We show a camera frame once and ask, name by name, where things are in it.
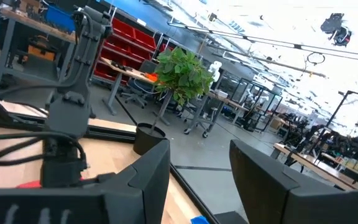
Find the yellow black tool case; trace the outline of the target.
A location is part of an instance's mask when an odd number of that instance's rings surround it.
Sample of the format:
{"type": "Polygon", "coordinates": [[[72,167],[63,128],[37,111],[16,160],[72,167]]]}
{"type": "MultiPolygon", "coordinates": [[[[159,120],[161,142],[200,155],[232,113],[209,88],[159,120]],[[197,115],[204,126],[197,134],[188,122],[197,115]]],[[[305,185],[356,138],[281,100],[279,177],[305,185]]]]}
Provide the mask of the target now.
{"type": "Polygon", "coordinates": [[[53,61],[55,60],[55,52],[50,49],[41,49],[33,45],[28,46],[28,54],[35,55],[37,57],[53,61]]]}

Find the black table edge rail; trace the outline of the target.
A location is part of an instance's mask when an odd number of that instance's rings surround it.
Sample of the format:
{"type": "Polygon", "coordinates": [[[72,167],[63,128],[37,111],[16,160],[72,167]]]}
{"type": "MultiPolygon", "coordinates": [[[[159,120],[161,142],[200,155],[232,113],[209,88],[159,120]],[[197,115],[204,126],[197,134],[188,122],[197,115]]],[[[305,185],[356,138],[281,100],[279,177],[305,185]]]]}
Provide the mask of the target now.
{"type": "Polygon", "coordinates": [[[207,219],[209,224],[220,224],[218,219],[199,198],[197,193],[191,188],[189,183],[184,179],[184,177],[179,173],[179,171],[173,164],[170,164],[170,173],[173,175],[173,178],[179,183],[180,187],[187,194],[188,198],[191,200],[192,204],[197,208],[200,214],[202,214],[207,219]]]}

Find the wooden desk grey legs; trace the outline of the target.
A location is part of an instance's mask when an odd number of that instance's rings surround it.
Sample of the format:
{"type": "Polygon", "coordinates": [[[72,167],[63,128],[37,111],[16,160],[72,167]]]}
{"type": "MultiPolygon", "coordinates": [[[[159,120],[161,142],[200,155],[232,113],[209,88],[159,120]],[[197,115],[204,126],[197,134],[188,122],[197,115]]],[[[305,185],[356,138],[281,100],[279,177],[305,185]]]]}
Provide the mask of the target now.
{"type": "Polygon", "coordinates": [[[112,115],[116,115],[116,110],[113,108],[113,101],[115,99],[115,96],[116,96],[116,93],[118,91],[118,88],[121,84],[121,80],[122,80],[122,76],[125,75],[125,76],[128,76],[128,77],[131,77],[131,78],[135,78],[135,79],[138,79],[138,80],[142,80],[144,82],[147,82],[147,83],[151,83],[153,84],[154,81],[153,80],[150,80],[149,78],[147,78],[142,72],[138,71],[138,70],[135,70],[135,69],[132,69],[132,70],[128,70],[128,69],[125,69],[125,70],[122,70],[118,67],[115,67],[111,64],[111,60],[108,60],[106,58],[103,58],[101,57],[100,60],[99,60],[101,63],[107,65],[108,67],[110,67],[111,69],[113,69],[114,71],[118,72],[118,75],[116,77],[116,79],[112,82],[112,85],[111,85],[111,91],[110,91],[110,94],[107,98],[103,98],[102,101],[104,103],[104,105],[107,107],[107,109],[109,110],[109,112],[112,114],[112,115]]]}

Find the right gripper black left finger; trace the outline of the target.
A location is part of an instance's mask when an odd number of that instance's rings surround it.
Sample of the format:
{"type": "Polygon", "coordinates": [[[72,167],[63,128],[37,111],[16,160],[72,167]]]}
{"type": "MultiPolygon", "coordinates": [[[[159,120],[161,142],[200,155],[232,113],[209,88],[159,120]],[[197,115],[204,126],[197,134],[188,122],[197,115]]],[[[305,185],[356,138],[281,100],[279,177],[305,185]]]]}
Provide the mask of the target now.
{"type": "Polygon", "coordinates": [[[81,187],[0,189],[0,224],[160,224],[169,175],[163,140],[119,173],[81,187]]]}

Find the blue storage bin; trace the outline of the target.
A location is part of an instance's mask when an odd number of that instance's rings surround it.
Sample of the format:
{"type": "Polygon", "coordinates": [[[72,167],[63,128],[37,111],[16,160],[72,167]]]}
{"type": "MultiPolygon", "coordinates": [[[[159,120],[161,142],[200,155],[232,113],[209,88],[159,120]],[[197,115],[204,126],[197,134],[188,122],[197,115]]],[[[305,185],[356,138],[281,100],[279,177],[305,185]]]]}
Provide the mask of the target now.
{"type": "Polygon", "coordinates": [[[75,30],[75,24],[71,15],[61,10],[59,7],[49,4],[47,6],[46,21],[51,22],[59,27],[66,29],[68,32],[75,30]]]}

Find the red storage bin shelf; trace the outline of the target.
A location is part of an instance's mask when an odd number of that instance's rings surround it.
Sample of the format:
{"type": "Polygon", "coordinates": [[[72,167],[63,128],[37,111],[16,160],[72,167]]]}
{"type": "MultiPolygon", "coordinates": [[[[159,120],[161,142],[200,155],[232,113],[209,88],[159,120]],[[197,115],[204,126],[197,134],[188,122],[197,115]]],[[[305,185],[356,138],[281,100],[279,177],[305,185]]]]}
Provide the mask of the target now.
{"type": "Polygon", "coordinates": [[[160,34],[148,34],[142,30],[114,18],[113,32],[104,42],[94,75],[107,81],[115,81],[118,72],[110,68],[111,63],[124,67],[140,69],[146,60],[156,61],[156,56],[165,49],[172,49],[160,34]]]}

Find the white humanoid robot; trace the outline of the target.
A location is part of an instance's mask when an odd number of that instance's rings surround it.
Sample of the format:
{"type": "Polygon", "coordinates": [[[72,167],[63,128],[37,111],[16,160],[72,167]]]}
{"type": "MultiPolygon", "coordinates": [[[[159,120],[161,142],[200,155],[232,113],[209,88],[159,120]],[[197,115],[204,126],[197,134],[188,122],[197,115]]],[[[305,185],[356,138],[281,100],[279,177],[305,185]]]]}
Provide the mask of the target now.
{"type": "Polygon", "coordinates": [[[212,74],[213,82],[217,82],[220,77],[219,69],[221,68],[222,63],[219,61],[214,61],[208,68],[208,72],[212,74]]]}

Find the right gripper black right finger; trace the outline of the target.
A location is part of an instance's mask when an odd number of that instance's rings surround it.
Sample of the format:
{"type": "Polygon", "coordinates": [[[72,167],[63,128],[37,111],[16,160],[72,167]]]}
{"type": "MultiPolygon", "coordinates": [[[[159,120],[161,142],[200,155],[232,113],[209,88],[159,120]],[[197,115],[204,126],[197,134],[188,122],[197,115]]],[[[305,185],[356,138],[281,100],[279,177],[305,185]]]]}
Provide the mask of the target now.
{"type": "Polygon", "coordinates": [[[250,224],[358,224],[358,190],[328,186],[238,139],[229,158],[250,224]]]}

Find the green leafy artificial plant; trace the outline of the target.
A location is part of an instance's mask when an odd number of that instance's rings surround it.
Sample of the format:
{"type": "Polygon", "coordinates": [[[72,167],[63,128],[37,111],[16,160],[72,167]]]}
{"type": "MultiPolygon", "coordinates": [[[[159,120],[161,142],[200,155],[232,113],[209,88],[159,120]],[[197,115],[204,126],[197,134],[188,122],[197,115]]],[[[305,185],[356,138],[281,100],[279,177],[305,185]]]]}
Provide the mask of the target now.
{"type": "Polygon", "coordinates": [[[165,93],[163,105],[157,113],[151,133],[154,132],[158,120],[163,116],[170,100],[175,100],[182,106],[197,95],[207,94],[213,76],[203,66],[197,56],[191,51],[183,51],[179,47],[167,49],[157,57],[159,64],[155,70],[157,91],[165,93]]]}

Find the wheeled wooden table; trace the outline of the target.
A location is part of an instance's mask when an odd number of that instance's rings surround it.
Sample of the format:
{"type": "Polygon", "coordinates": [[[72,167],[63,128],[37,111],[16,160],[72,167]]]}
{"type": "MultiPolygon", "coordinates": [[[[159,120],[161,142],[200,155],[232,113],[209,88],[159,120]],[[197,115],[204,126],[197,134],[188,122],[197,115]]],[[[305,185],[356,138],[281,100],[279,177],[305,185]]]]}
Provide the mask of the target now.
{"type": "Polygon", "coordinates": [[[207,138],[225,105],[233,106],[242,111],[246,110],[239,103],[230,100],[228,97],[219,95],[219,92],[214,90],[203,95],[201,99],[195,98],[190,100],[183,106],[182,111],[186,110],[193,117],[184,119],[184,122],[189,121],[190,123],[184,129],[183,133],[189,134],[193,129],[199,126],[204,130],[202,137],[207,138]]]}

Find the black plant pot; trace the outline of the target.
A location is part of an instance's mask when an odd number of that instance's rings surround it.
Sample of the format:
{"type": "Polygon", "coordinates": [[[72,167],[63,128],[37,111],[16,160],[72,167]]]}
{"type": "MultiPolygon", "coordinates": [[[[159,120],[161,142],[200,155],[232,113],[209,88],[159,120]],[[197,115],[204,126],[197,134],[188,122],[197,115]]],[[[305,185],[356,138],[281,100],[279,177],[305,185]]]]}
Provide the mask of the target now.
{"type": "Polygon", "coordinates": [[[133,150],[138,155],[144,155],[164,139],[166,139],[166,134],[160,128],[149,123],[139,123],[135,130],[133,150]]]}

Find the grey office chair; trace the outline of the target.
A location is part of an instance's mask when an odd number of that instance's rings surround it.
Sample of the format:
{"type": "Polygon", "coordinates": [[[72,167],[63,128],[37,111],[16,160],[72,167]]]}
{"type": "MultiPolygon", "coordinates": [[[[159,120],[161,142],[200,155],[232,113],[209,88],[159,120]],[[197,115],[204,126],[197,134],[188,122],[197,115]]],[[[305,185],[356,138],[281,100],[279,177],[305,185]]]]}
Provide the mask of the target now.
{"type": "Polygon", "coordinates": [[[157,67],[157,64],[150,61],[144,60],[138,69],[140,78],[130,78],[127,82],[126,89],[120,92],[120,97],[126,97],[125,103],[129,101],[137,102],[142,109],[147,106],[146,98],[149,95],[154,94],[153,80],[149,79],[147,75],[153,74],[157,67]]]}

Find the red measuring cup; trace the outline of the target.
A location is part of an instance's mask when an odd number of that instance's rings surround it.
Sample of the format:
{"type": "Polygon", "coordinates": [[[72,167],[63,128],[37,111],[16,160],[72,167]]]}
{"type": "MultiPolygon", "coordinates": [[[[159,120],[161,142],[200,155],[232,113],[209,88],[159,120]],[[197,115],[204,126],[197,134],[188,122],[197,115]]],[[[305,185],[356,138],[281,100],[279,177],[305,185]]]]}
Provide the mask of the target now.
{"type": "Polygon", "coordinates": [[[41,187],[39,180],[26,182],[17,186],[18,189],[40,189],[41,187]]]}

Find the grey wooden-top workbench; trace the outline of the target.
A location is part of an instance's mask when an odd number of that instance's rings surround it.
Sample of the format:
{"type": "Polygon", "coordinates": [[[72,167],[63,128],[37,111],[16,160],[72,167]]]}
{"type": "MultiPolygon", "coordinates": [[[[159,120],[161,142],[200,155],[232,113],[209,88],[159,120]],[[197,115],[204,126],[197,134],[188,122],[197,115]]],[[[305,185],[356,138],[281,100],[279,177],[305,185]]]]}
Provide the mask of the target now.
{"type": "Polygon", "coordinates": [[[8,18],[9,22],[0,53],[0,81],[3,75],[9,74],[21,79],[32,80],[43,85],[54,85],[62,83],[65,79],[66,71],[71,60],[71,55],[75,48],[75,35],[68,35],[49,25],[37,22],[27,17],[23,12],[12,11],[10,7],[2,8],[1,14],[8,18]],[[60,70],[57,70],[58,60],[51,62],[33,55],[29,56],[29,61],[22,70],[16,70],[9,66],[15,55],[20,52],[17,49],[11,49],[14,28],[17,23],[31,27],[35,30],[39,30],[43,33],[49,34],[69,43],[65,59],[60,70]]]}

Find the long wooden table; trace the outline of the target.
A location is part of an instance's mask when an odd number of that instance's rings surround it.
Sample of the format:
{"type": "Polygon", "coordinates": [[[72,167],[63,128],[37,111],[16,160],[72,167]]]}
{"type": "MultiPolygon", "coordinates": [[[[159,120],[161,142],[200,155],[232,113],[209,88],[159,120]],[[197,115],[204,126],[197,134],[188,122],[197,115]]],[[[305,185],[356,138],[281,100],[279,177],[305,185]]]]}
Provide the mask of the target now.
{"type": "Polygon", "coordinates": [[[307,167],[309,170],[312,170],[320,177],[327,179],[343,190],[358,190],[358,183],[353,183],[354,180],[350,177],[340,173],[336,169],[315,159],[312,156],[295,152],[292,153],[290,150],[286,149],[283,144],[275,143],[273,145],[273,152],[271,153],[270,157],[277,159],[281,153],[287,156],[290,155],[290,158],[294,161],[297,161],[297,163],[307,167]]]}

